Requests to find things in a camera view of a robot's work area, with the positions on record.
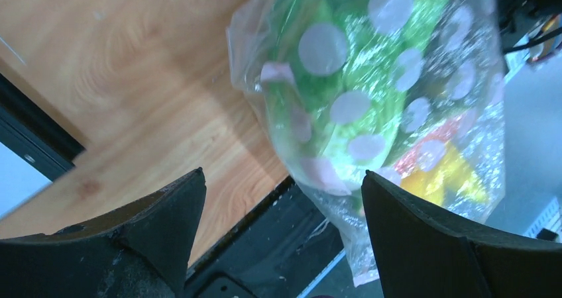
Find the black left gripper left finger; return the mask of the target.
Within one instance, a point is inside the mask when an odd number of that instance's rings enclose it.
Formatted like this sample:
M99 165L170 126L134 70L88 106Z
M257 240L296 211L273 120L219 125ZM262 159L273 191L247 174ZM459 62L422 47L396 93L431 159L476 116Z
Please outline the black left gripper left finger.
M54 234L1 241L2 297L181 297L205 203L202 169Z

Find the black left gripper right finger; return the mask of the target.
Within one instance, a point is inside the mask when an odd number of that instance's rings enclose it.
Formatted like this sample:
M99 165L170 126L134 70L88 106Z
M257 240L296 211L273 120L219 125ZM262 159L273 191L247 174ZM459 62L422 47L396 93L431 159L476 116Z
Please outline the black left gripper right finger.
M361 187L385 297L560 297L561 245L466 219L367 172Z

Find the yellow toy bell pepper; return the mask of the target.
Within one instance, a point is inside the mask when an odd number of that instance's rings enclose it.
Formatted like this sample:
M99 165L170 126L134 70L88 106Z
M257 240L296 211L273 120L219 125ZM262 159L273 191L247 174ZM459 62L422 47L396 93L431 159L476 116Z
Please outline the yellow toy bell pepper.
M398 175L402 189L439 206L465 199L488 203L488 192L482 179L451 142L447 144L444 157L432 170L418 170L407 177Z

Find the toy watermelon slice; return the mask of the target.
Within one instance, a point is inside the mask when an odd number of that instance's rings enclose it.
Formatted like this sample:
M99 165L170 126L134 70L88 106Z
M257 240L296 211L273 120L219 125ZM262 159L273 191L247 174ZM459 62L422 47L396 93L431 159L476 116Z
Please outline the toy watermelon slice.
M423 172L432 170L444 157L447 144L459 132L461 122L466 116L467 113L463 113L447 119L405 152L399 153L398 159L390 164L391 167L402 177L407 177L418 170Z

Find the clear zip top bag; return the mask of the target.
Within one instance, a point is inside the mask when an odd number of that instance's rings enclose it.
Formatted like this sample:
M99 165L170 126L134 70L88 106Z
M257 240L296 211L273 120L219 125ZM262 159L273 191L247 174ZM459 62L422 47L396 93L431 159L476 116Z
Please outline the clear zip top bag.
M355 286L379 277L367 172L479 223L505 196L495 0L248 0L227 42L233 86L338 229Z

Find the green toy lettuce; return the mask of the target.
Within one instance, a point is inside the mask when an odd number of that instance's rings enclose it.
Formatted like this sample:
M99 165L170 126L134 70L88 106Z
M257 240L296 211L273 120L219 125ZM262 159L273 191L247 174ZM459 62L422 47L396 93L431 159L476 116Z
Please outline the green toy lettuce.
M261 80L293 176L327 183L383 164L449 1L275 0Z

